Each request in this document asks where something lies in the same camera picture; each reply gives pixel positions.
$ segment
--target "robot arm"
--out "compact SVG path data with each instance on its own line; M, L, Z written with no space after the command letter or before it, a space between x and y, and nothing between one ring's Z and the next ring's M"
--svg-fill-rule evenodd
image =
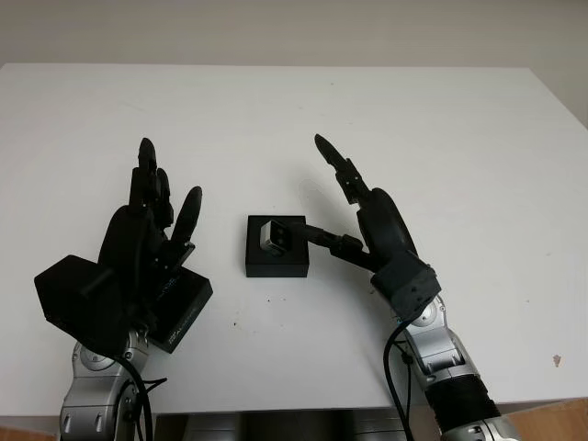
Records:
M414 374L435 411L444 441L517 441L518 433L488 397L459 338L447 327L439 296L404 331Z
M372 285L399 317L393 337L404 332L415 363L413 370L444 441L517 441L519 437L488 397L478 370L463 344L447 327L446 308L437 295L435 271L416 253L413 239L391 197L382 189L368 189L349 159L320 135L316 145L335 169L337 182L350 204L359 204L357 220L369 253L357 238L337 236L316 227L290 224L292 234L329 248L332 255L372 271ZM390 386L401 419L393 386ZM406 436L413 439L405 421Z
M148 339L171 353L212 293L207 279L182 267L195 248L202 190L190 190L168 239L169 197L167 174L145 138L129 204L113 215L98 262L68 255L35 277L46 319L78 341L60 418L64 441L132 440L141 408L146 439L153 439L140 375Z

